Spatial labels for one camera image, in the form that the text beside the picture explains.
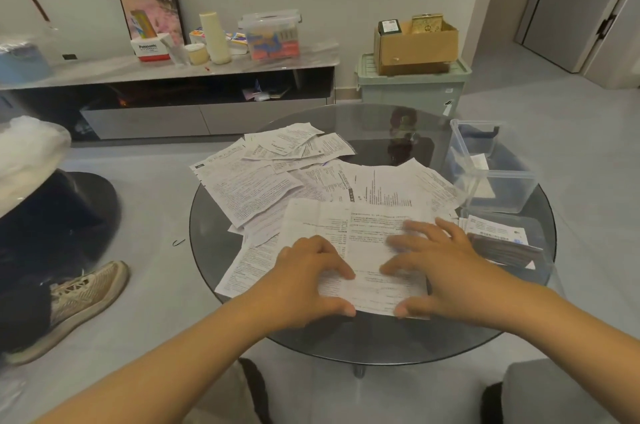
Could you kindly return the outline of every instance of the round glass table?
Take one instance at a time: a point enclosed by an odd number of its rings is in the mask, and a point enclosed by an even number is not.
[[[398,165],[411,157],[440,171],[444,166],[451,128],[449,119],[425,112],[377,104],[327,105],[286,116],[263,130],[311,122],[326,133],[337,132],[356,150],[343,160],[367,166]],[[538,220],[550,256],[556,256],[556,226],[546,195],[538,186],[520,212]],[[213,291],[240,250],[242,237],[227,232],[229,221],[202,185],[191,206],[191,249],[205,282]],[[226,297],[216,295],[221,302]],[[363,365],[427,363],[467,352],[497,337],[499,331],[444,318],[398,320],[358,311],[355,318],[331,316],[302,329],[289,329],[269,338],[284,347],[315,357]]]

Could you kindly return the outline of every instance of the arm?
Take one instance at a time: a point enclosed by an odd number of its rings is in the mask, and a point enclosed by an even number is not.
[[[405,223],[407,230],[427,238],[388,239],[407,252],[381,266],[381,272],[420,270],[433,288],[427,297],[401,302],[397,316],[441,315],[516,334],[549,356],[620,422],[640,422],[639,340],[484,260],[455,224],[436,223]]]
[[[332,314],[355,316],[349,302],[318,294],[324,270],[355,277],[322,237],[298,240],[280,252],[275,267],[249,291],[36,422],[180,422],[206,389],[270,332]]]

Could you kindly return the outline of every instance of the gray cabinet drawer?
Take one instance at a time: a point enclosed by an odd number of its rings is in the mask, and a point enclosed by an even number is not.
[[[207,136],[197,105],[82,111],[100,139]]]
[[[202,116],[211,134],[246,134],[255,132],[273,120],[294,112],[326,105],[326,98],[305,100],[266,100],[236,104],[201,105]]]

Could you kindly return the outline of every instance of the orange box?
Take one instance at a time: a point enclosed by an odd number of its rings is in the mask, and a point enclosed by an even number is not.
[[[458,30],[442,22],[442,31],[411,33],[411,21],[400,22],[402,33],[380,36],[374,30],[374,60],[378,75],[444,73],[458,59]]]

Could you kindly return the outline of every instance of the floor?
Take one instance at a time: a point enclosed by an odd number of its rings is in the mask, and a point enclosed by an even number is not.
[[[477,58],[459,115],[510,121],[520,132],[556,214],[557,269],[566,296],[640,337],[640,92],[606,91],[513,46]],[[118,191],[122,226],[104,260],[124,259],[129,287],[104,314],[40,360],[18,369],[24,392],[6,424],[24,423],[142,355],[218,306],[195,266],[188,217],[198,182],[188,166],[226,144],[85,148],[67,170],[98,173]],[[173,247],[174,241],[187,242]],[[262,341],[247,352],[262,370],[277,424],[477,423],[483,388],[540,352],[502,335],[434,364],[347,365]]]

